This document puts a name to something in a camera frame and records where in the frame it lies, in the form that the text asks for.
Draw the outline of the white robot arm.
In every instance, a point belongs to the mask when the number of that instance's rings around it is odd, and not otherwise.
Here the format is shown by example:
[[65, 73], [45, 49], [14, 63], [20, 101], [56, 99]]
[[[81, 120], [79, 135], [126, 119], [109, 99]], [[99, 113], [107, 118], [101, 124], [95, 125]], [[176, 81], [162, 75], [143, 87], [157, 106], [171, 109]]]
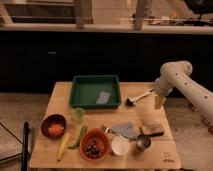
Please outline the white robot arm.
[[168, 96], [173, 88], [178, 89], [213, 126], [213, 92], [190, 78], [193, 67], [189, 61], [164, 63], [160, 77], [153, 83], [153, 89], [161, 97]]

